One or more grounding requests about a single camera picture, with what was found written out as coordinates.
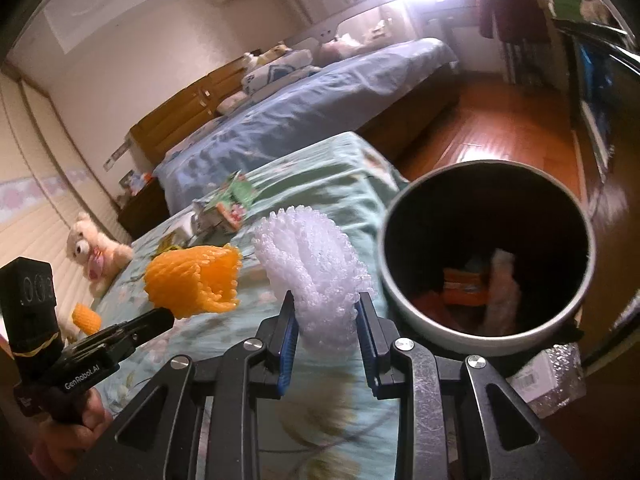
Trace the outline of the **person's left hand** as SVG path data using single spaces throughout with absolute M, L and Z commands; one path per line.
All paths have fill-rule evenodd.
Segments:
M 44 478 L 67 479 L 113 421 L 96 388 L 87 392 L 80 411 L 79 425 L 61 425 L 51 417 L 40 424 L 30 459 Z

